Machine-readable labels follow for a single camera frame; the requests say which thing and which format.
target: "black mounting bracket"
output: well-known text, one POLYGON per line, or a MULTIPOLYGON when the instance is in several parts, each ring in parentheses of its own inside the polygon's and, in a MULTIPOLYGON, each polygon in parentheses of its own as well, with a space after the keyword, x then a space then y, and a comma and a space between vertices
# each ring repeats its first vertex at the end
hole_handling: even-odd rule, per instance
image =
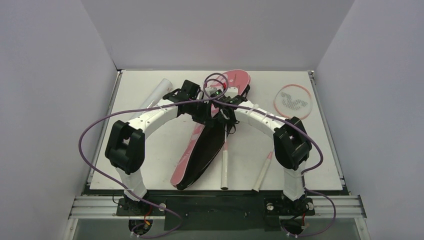
MULTIPOLYGON (((216 97, 218 95, 222 94, 221 90, 217 90, 216 92, 212 93, 211 97, 216 97)), ((219 102, 213 101, 212 104, 215 108, 220 109, 220 112, 216 115, 216 119, 219 123, 227 125, 227 126, 234 126, 238 123, 236 119, 236 115, 234 114, 235 107, 226 106, 224 104, 220 103, 226 103, 226 104, 232 104, 232 105, 239 105, 242 102, 245 102, 247 100, 246 97, 237 95, 233 98, 229 96, 222 96, 218 99, 219 102)))
MULTIPOLYGON (((287 120, 306 133, 302 121, 297 117, 287 120)), ((291 126, 284 124, 274 129, 275 158, 286 169, 297 170, 299 165, 309 158, 312 144, 302 134, 291 126)))
MULTIPOLYGON (((185 80, 182 87, 163 96, 163 99, 174 103, 196 100, 201 88, 198 84, 185 80)), ((178 106, 177 117, 181 114, 189 114, 195 123, 212 127, 211 105, 209 102, 189 102, 178 106)))
POLYGON ((265 198, 263 200, 265 216, 296 216, 305 213, 306 216, 315 215, 312 198, 302 197, 296 201, 288 198, 265 198))
POLYGON ((128 122, 116 121, 110 131, 104 155, 126 174, 138 171, 145 160, 145 134, 128 122))

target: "metal frame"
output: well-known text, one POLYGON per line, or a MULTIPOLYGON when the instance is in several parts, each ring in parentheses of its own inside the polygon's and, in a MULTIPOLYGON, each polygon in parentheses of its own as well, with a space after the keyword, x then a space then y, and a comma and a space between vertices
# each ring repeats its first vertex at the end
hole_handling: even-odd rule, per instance
MULTIPOLYGON (((109 105, 107 107, 106 115, 109 115, 109 114, 112 113, 112 108, 113 108, 114 103, 115 103, 115 98, 117 97, 119 85, 121 83, 122 73, 123 73, 123 70, 119 70, 117 72, 115 85, 113 86, 112 95, 110 96, 110 101, 109 101, 109 105)), ((103 139, 105 138, 106 128, 108 127, 108 123, 109 123, 109 118, 107 118, 106 120, 103 121, 103 125, 101 127, 100 136, 98 137, 97 145, 95 147, 94 156, 93 156, 93 159, 91 161, 94 166, 96 165, 97 159, 99 158, 100 149, 102 148, 103 139)), ((87 178, 88 184, 90 184, 92 182, 93 173, 94 173, 94 170, 90 169, 90 173, 89 173, 88 178, 87 178)))
POLYGON ((327 133, 328 142, 330 143, 330 148, 331 148, 332 155, 334 157, 334 162, 335 162, 335 166, 337 168, 338 175, 339 175, 340 179, 344 179, 342 167, 340 166, 339 157, 337 156, 336 147, 334 146, 333 137, 331 135, 330 128, 329 128, 329 125, 327 123, 327 119, 326 119, 326 116, 324 114, 324 111, 323 111, 323 106, 321 105, 320 98, 318 97, 317 87, 315 86, 316 83, 315 83, 315 79, 314 79, 314 72, 315 71, 307 71, 307 74, 309 75, 310 83, 311 83, 312 89, 313 89, 313 94, 315 95, 316 103, 318 105, 319 112, 321 113, 322 122, 324 123, 325 132, 327 133))
POLYGON ((78 219, 70 218, 66 223, 65 233, 63 240, 73 240, 75 235, 75 229, 77 229, 78 219))
POLYGON ((371 240, 370 232, 368 231, 367 223, 365 218, 357 217, 355 218, 356 227, 358 234, 361 240, 371 240))
MULTIPOLYGON (((362 219, 366 217, 360 196, 330 196, 336 205, 336 218, 362 219)), ((314 219, 333 217, 331 203, 322 196, 309 196, 313 199, 314 219)), ((117 216, 117 204, 111 196, 77 196, 73 201, 69 219, 143 219, 143 216, 117 216)), ((165 219, 165 216, 147 216, 146 219, 165 219)))

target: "screw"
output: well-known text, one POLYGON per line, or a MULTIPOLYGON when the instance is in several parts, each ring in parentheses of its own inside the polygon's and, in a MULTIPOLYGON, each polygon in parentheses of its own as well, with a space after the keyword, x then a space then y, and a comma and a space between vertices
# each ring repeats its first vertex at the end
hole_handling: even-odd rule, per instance
POLYGON ((314 204, 312 204, 312 202, 308 202, 307 205, 306 205, 306 208, 308 210, 314 210, 314 204))
POLYGON ((159 206, 164 207, 164 208, 166 208, 166 207, 167 207, 167 205, 166 205, 165 203, 161 203, 161 204, 159 204, 159 206))
POLYGON ((267 203, 266 204, 266 209, 268 210, 268 211, 272 211, 272 210, 274 210, 274 205, 270 202, 270 203, 267 203))

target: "white enclosure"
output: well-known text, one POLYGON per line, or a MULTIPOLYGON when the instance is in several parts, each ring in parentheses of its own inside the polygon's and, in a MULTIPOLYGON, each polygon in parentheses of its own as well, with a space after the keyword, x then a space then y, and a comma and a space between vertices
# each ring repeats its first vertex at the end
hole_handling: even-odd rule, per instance
POLYGON ((316 70, 372 239, 422 239, 423 24, 422 0, 2 1, 0 238, 62 238, 117 68, 240 68, 316 70))

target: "white table surface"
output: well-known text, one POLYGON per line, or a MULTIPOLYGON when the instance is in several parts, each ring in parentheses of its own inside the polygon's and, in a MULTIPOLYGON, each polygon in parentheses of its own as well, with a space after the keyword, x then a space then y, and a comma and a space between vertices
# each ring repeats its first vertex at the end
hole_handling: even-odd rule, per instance
MULTIPOLYGON (((164 78, 170 80, 175 89, 180 88, 186 79, 201 85, 205 77, 211 73, 212 71, 124 70, 112 113, 137 109, 164 78)), ((249 71, 248 73, 251 77, 248 99, 273 114, 277 114, 273 105, 274 97, 283 86, 298 84, 308 89, 313 98, 313 106, 310 115, 303 120, 303 124, 308 135, 321 148, 324 162, 317 169, 305 174, 306 187, 311 190, 341 190, 339 174, 308 73, 306 71, 249 71)), ((105 149, 113 123, 117 120, 126 122, 132 115, 133 113, 128 113, 110 118, 96 162, 99 169, 117 179, 119 175, 105 157, 105 149)), ((141 166, 147 189, 176 189, 170 184, 170 179, 188 145, 194 125, 189 115, 181 115, 160 127, 147 139, 145 160, 141 166)), ((228 137, 228 146, 229 189, 251 190, 266 156, 273 149, 272 139, 259 130, 240 123, 237 125, 237 132, 228 137)), ((222 154, 219 153, 203 175, 187 190, 220 190, 221 156, 222 154)), ((312 148, 306 167, 309 168, 318 161, 318 152, 312 148)), ((283 167, 273 158, 260 189, 283 190, 283 176, 283 167)), ((122 187, 98 172, 94 172, 90 189, 119 190, 122 187)))

